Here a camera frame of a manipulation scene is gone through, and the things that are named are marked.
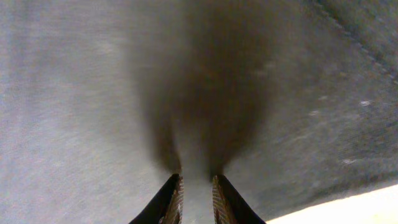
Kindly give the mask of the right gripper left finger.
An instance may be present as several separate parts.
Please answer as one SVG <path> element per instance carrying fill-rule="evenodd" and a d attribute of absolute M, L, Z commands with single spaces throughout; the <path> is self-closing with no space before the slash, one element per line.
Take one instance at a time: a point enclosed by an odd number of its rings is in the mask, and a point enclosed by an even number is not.
<path fill-rule="evenodd" d="M 173 174 L 129 224 L 181 224 L 183 177 Z"/>

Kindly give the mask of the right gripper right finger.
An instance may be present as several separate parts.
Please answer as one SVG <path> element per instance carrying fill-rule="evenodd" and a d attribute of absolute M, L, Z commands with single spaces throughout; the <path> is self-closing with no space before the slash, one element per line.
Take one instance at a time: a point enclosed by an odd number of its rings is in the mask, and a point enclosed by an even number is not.
<path fill-rule="evenodd" d="M 216 224 L 266 224 L 251 209 L 225 175 L 215 175 L 212 185 Z"/>

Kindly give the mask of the black t-shirt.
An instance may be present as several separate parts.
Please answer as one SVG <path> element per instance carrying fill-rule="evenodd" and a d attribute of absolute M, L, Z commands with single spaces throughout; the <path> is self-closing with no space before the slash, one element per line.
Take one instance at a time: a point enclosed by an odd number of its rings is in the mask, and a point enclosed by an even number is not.
<path fill-rule="evenodd" d="M 1 222 L 129 223 L 214 173 L 267 223 L 397 222 L 396 1 L 2 1 Z"/>

